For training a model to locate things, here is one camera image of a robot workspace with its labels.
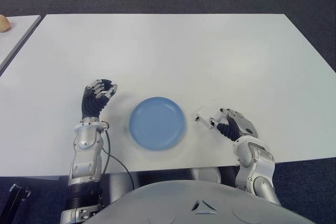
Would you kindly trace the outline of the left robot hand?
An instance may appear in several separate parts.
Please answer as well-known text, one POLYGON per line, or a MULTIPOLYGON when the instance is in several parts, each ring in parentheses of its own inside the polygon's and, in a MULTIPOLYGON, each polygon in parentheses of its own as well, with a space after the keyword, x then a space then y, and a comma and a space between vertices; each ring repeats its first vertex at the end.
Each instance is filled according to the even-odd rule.
POLYGON ((117 89, 118 85, 107 79, 96 79, 88 84, 82 96, 82 119, 99 118, 100 112, 115 95, 117 89))

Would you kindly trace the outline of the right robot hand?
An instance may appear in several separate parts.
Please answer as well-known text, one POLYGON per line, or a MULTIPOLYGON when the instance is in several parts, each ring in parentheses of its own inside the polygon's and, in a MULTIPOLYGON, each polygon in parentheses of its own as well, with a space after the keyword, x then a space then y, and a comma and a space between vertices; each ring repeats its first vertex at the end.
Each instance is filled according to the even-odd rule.
POLYGON ((241 113, 232 109, 223 108, 219 111, 219 114, 209 118, 209 122, 210 125, 215 127, 222 135, 231 141, 236 141, 245 135, 258 138, 258 133, 254 125, 241 113))

